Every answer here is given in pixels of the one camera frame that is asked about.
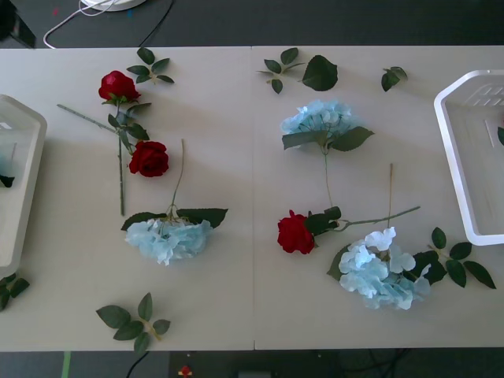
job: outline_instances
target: white tray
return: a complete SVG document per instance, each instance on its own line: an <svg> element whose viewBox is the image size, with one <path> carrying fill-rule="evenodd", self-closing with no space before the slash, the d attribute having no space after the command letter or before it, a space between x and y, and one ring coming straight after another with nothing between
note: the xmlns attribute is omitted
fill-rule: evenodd
<svg viewBox="0 0 504 378"><path fill-rule="evenodd" d="M467 239L504 243L504 70L467 73L434 107Z"/></svg>
<svg viewBox="0 0 504 378"><path fill-rule="evenodd" d="M0 95L0 153L12 156L15 177L11 188L0 187L0 278L19 266L46 129L40 114Z"/></svg>

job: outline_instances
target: cable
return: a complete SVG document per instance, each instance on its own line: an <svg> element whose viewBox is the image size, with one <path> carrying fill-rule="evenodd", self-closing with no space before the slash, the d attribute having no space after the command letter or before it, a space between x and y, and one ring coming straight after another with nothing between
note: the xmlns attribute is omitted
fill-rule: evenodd
<svg viewBox="0 0 504 378"><path fill-rule="evenodd" d="M99 2L98 4L94 4L92 6L86 6L84 8L82 8L81 4L80 4L80 0L79 1L79 9L77 11L75 11L74 13L72 13L70 16L68 16L67 18L65 18L62 22L60 22L58 25L56 25L55 27L51 28L45 35L44 35L44 38L43 38L43 42L45 43L45 45L47 47L49 47L50 49L56 49L56 47L54 47L53 45L51 45L50 43L47 42L47 38L49 37L49 35L53 32L55 32L56 30L58 30L61 26L63 26L64 24L66 24L67 22L69 22L73 17L75 17L77 14L79 13L82 13L84 16L87 16L87 17L95 17L95 16L99 16L100 14L106 12L107 10L109 10L110 8L112 8L112 6L114 6L116 4L116 2L119 2L119 0L104 0L102 2ZM101 4L105 4L106 2L111 2L110 5L105 8L104 10L100 11L100 12L97 12L97 13L94 13L94 14L91 14L91 13L86 13L84 12L84 10L87 10L87 9L90 9L90 8L93 8L95 6L100 6Z"/></svg>
<svg viewBox="0 0 504 378"><path fill-rule="evenodd" d="M135 370L136 366L142 362L142 360L147 357L147 355L149 354L150 352L145 352L145 354L139 358L138 360L135 361L135 363L131 366L131 368L129 368L129 371L128 371L128 374L126 376L126 378L129 378L129 376L132 374L133 370Z"/></svg>
<svg viewBox="0 0 504 378"><path fill-rule="evenodd" d="M172 7L175 5L175 1L176 0L172 0L170 2L170 6L168 7L168 9L166 10L166 13L163 15L163 17L161 17L161 19L159 20L159 22L156 24L156 26L154 26L154 29L152 29L152 31L150 31L150 33L147 35L147 37L145 37L143 39L143 41L139 44L139 47L142 47L142 45L147 42L147 40L154 34L154 32L161 26L162 22L165 20L165 18L169 15L170 11L172 10Z"/></svg>

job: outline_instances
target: white cable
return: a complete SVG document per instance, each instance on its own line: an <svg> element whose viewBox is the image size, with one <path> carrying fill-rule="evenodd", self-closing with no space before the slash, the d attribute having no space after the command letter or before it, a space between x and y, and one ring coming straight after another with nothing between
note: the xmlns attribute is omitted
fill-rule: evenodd
<svg viewBox="0 0 504 378"><path fill-rule="evenodd" d="M117 2L119 2L120 0L104 0L102 2L99 2L97 4L94 4L92 6L86 6L84 8L82 8L81 4L80 4L80 0L79 1L79 9L77 11L75 11L74 13L72 13L70 16L68 16L67 18L65 18L62 22L60 22L58 25L56 25L54 28L51 28L45 35L44 35L44 38L43 38L43 42L46 44L47 47L49 47L50 49L56 49L56 47L54 47L53 45L51 45L50 43L47 42L47 38L49 37L49 35L52 33L52 32L55 32L56 30L58 30L61 26L63 26L64 24L66 24L67 22L69 22L73 17L75 17L77 14L79 13L82 13L84 16L87 16L87 17L95 17L95 16L99 16L100 14L106 12L107 10L109 10L112 6L114 6ZM95 6L100 6L101 4L104 4L106 2L111 2L110 5L105 8L104 10L98 12L98 13L94 13L94 14L91 14L91 13L86 13L84 12L84 10L87 10L87 9L90 9L90 8L93 8Z"/></svg>

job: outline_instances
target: green stem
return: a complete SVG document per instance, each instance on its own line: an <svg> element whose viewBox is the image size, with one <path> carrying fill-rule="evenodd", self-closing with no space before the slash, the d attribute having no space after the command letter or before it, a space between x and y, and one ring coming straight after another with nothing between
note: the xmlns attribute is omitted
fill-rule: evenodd
<svg viewBox="0 0 504 378"><path fill-rule="evenodd" d="M406 211L402 211L401 213L397 213L395 215L392 215L390 217L385 217L385 218L381 218L381 219L369 219L369 220L358 220L357 222L350 222L349 220L344 220L344 219L340 219L339 221L340 222L345 222L345 225L343 226L343 228L340 228L339 230L333 230L333 232L343 232L345 231L347 228L349 228L350 226L353 226L355 224L367 224L367 223L378 223L378 222L383 222L383 221L388 221L389 219L394 219L394 218L397 218L397 217L400 217L401 215L404 215L404 214L407 214L407 213L411 213L415 210L418 210L420 209L419 206L415 206L409 210L406 210Z"/></svg>

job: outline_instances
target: red object on floor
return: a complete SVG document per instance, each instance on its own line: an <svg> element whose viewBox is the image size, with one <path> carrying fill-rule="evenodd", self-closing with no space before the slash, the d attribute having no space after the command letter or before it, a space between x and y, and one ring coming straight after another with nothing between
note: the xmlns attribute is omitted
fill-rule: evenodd
<svg viewBox="0 0 504 378"><path fill-rule="evenodd" d="M179 371L179 376L183 376L183 378L188 378L189 376L192 376L192 371L189 366L184 366L180 371Z"/></svg>

